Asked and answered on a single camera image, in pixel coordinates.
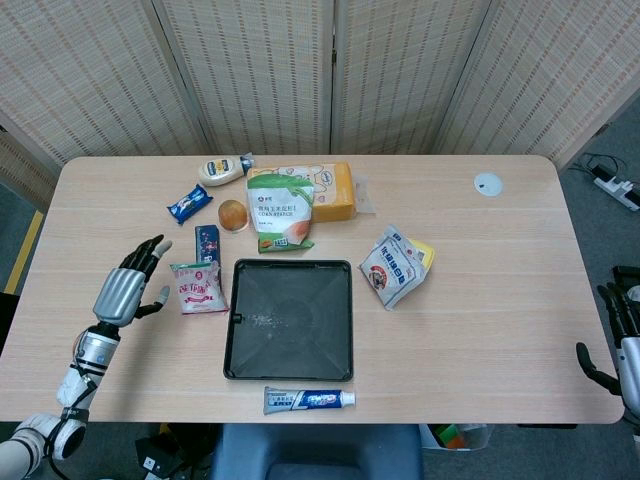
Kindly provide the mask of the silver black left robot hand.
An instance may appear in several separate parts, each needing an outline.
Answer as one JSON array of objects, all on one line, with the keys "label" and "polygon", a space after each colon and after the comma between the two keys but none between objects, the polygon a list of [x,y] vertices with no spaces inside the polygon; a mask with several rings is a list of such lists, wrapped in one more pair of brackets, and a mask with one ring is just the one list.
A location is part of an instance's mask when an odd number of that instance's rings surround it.
[{"label": "silver black left robot hand", "polygon": [[152,303],[143,305],[141,300],[160,259],[172,245],[163,234],[145,240],[111,270],[93,307],[99,322],[122,328],[165,306],[169,286],[163,286]]}]

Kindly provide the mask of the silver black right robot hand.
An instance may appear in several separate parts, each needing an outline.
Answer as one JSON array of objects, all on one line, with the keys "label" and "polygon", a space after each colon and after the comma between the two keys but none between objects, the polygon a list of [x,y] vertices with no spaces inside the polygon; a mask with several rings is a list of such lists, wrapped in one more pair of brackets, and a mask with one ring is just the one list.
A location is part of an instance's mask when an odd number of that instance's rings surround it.
[{"label": "silver black right robot hand", "polygon": [[584,374],[610,394],[630,405],[639,404],[639,268],[614,266],[614,281],[599,285],[616,347],[618,373],[614,378],[592,363],[587,346],[578,342],[576,355]]}]

